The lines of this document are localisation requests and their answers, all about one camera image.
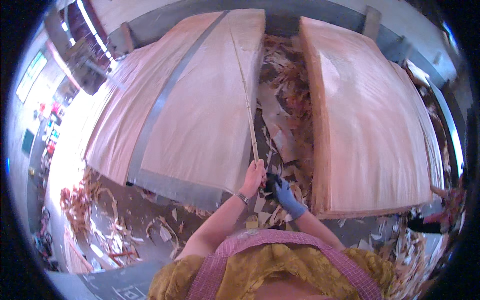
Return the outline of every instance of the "hand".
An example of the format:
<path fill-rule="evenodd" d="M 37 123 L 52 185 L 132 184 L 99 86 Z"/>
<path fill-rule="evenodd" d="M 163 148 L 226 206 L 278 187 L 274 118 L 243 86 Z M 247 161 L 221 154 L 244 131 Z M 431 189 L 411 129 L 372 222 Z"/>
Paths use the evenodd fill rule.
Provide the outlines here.
<path fill-rule="evenodd" d="M 307 208 L 295 199 L 290 184 L 282 178 L 280 184 L 275 183 L 275 187 L 278 201 L 292 218 L 295 220 L 303 215 Z"/>
<path fill-rule="evenodd" d="M 258 187 L 265 178 L 267 171 L 264 168 L 264 160 L 259 159 L 255 164 L 253 160 L 247 169 L 247 175 L 245 175 L 245 182 L 239 189 L 245 197 L 252 198 L 258 190 Z"/>

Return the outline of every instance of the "blue glove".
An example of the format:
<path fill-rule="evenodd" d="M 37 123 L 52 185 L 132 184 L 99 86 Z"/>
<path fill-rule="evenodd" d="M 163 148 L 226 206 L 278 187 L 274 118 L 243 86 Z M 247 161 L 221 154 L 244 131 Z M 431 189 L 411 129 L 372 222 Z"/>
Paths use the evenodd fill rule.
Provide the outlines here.
<path fill-rule="evenodd" d="M 275 187 L 278 201 L 292 218 L 296 220 L 303 215 L 307 208 L 295 199 L 289 183 L 282 178 L 280 185 L 276 182 Z"/>

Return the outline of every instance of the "bracelet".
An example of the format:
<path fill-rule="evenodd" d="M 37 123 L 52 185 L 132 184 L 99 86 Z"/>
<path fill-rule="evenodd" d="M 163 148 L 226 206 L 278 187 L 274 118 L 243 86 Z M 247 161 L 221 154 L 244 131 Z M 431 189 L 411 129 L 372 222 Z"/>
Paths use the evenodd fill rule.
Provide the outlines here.
<path fill-rule="evenodd" d="M 242 194 L 241 192 L 236 193 L 235 196 L 239 197 L 242 201 L 245 202 L 245 204 L 248 204 L 248 198 L 245 197 L 245 195 Z"/>

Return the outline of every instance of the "pink apron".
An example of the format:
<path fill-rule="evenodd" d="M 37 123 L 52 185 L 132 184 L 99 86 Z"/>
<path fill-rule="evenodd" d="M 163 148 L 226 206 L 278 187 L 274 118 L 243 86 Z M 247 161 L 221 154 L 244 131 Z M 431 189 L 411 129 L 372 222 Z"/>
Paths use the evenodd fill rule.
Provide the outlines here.
<path fill-rule="evenodd" d="M 378 286 L 363 269 L 345 254 L 333 249 L 320 239 L 303 232 L 249 229 L 237 236 L 227 238 L 220 244 L 215 253 L 205 257 L 197 277 L 189 290 L 187 300 L 215 299 L 230 256 L 250 247 L 272 243 L 302 244 L 315 247 L 348 279 L 350 284 L 357 290 L 361 299 L 379 300 L 382 298 Z"/>

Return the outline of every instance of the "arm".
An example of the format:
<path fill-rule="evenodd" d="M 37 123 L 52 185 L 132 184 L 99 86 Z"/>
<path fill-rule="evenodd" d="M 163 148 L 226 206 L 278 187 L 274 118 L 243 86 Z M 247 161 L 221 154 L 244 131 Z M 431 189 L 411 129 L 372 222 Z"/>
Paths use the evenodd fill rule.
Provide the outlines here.
<path fill-rule="evenodd" d="M 239 192 L 249 199 L 252 198 L 265 174 L 264 161 L 259 159 L 256 165 L 255 161 L 252 161 Z M 246 206 L 242 199 L 231 196 L 192 234 L 185 248 L 175 260 L 180 260 L 190 254 L 205 257 L 214 252 L 220 243 L 233 233 L 235 223 Z"/>
<path fill-rule="evenodd" d="M 437 214 L 426 216 L 423 219 L 423 222 L 424 223 L 433 223 L 433 222 L 442 223 L 442 222 L 445 221 L 445 218 L 448 218 L 448 214 L 445 211 L 442 211 L 442 212 L 437 213 Z"/>
<path fill-rule="evenodd" d="M 448 191 L 437 188 L 436 186 L 430 185 L 430 190 L 445 200 L 448 197 Z"/>
<path fill-rule="evenodd" d="M 327 226 L 325 226 L 322 222 L 320 222 L 319 219 L 307 211 L 307 208 L 303 204 L 295 200 L 292 190 L 290 189 L 290 185 L 285 179 L 282 179 L 281 182 L 276 183 L 275 187 L 278 201 L 292 216 L 292 218 L 295 220 L 295 224 L 297 224 L 301 231 L 321 239 L 326 244 L 339 251 L 345 249 L 345 246 L 340 242 L 336 235 L 327 228 Z"/>
<path fill-rule="evenodd" d="M 321 239 L 326 244 L 332 246 L 338 251 L 342 251 L 346 248 L 336 237 L 335 233 L 328 229 L 327 226 L 320 222 L 320 220 L 312 215 L 309 211 L 306 211 L 303 213 L 303 215 L 296 219 L 295 224 L 297 224 L 302 232 Z"/>

